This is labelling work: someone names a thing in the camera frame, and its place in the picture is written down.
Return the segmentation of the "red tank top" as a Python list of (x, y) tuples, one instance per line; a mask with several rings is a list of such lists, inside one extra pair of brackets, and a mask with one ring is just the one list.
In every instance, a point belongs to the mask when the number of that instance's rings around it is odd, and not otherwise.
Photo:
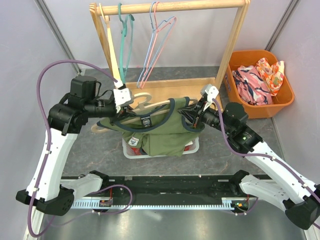
[(142, 154), (140, 148), (131, 148), (135, 156), (140, 156)]

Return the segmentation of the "beige wooden hanger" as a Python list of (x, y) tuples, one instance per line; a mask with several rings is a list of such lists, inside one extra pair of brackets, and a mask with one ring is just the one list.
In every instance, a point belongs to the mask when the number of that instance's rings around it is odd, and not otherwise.
[(112, 33), (111, 33), (111, 27), (110, 27), (110, 16), (105, 15), (101, 3), (99, 3), (99, 9), (101, 12), (101, 16), (106, 25), (107, 46), (109, 50), (109, 59), (110, 59), (109, 69), (112, 70), (113, 77), (119, 82), (119, 84), (117, 84), (116, 87), (120, 88), (123, 85), (123, 82), (121, 80), (121, 76), (120, 76), (120, 72), (117, 64), (115, 48), (114, 48), (113, 39), (112, 39)]

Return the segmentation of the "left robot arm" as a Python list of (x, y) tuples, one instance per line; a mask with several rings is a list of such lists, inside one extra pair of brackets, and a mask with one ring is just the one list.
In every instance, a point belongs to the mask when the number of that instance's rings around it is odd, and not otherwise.
[(99, 197), (110, 191), (108, 175), (93, 170), (69, 183), (61, 183), (63, 169), (71, 147), (90, 118), (114, 118), (124, 106), (133, 103), (133, 94), (117, 83), (109, 99), (101, 99), (96, 78), (80, 75), (70, 82), (70, 91), (48, 113), (49, 129), (33, 179), (26, 189), (17, 192), (15, 199), (36, 207), (44, 214), (63, 216), (72, 204), (91, 193)]

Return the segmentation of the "teal plastic hanger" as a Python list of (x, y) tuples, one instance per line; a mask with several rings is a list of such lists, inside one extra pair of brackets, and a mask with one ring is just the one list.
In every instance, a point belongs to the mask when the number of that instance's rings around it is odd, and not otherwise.
[[(125, 84), (127, 72), (128, 72), (129, 64), (131, 60), (132, 49), (133, 49), (135, 18), (132, 14), (127, 14), (124, 19), (122, 18), (121, 2), (119, 2), (117, 5), (117, 14), (118, 14), (119, 21), (121, 22), (121, 25), (122, 25), (120, 52), (119, 52), (119, 74), (120, 74), (120, 79), (122, 83)], [(127, 53), (125, 55), (125, 43), (126, 43), (128, 33), (130, 33), (130, 39), (129, 39), (130, 41), (129, 41), (129, 47), (128, 47)]]

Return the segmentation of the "white tank top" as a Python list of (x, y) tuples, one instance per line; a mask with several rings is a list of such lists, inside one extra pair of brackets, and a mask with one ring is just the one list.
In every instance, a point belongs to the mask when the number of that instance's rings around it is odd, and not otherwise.
[(192, 151), (194, 149), (193, 147), (194, 145), (194, 142), (193, 141), (190, 141), (189, 143), (187, 143), (184, 147), (184, 151), (185, 152), (188, 152), (188, 151)]

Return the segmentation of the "green printed tank top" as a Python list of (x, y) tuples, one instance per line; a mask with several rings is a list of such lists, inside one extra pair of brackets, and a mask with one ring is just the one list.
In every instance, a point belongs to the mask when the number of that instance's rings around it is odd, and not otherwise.
[(167, 104), (151, 107), (150, 110), (124, 119), (137, 118), (132, 123), (125, 124), (106, 117), (96, 124), (100, 128), (122, 133), (127, 146), (138, 149), (141, 155), (180, 157), (186, 145), (195, 140), (205, 128), (202, 123), (194, 127), (178, 113), (178, 110), (188, 107), (190, 101), (187, 96), (170, 98)]

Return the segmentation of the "white plastic basket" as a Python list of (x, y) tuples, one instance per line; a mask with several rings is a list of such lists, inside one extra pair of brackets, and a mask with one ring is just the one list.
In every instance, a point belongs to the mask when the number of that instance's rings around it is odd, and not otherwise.
[[(193, 141), (193, 150), (184, 151), (185, 145)], [(196, 153), (199, 150), (199, 137), (192, 134), (175, 133), (167, 135), (144, 135), (137, 145), (141, 155), (134, 155), (134, 145), (122, 139), (123, 155), (128, 159), (145, 159), (158, 157), (180, 157)]]

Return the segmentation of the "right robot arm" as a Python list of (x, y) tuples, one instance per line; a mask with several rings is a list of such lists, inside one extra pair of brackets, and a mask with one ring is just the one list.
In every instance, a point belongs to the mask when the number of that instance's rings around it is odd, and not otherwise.
[(243, 194), (264, 200), (281, 209), (297, 227), (308, 230), (320, 217), (320, 186), (304, 177), (283, 159), (247, 125), (248, 114), (237, 102), (224, 110), (205, 108), (205, 101), (180, 108), (178, 112), (192, 124), (208, 125), (221, 131), (226, 146), (263, 170), (275, 185), (239, 170), (232, 177), (229, 191), (235, 197)]

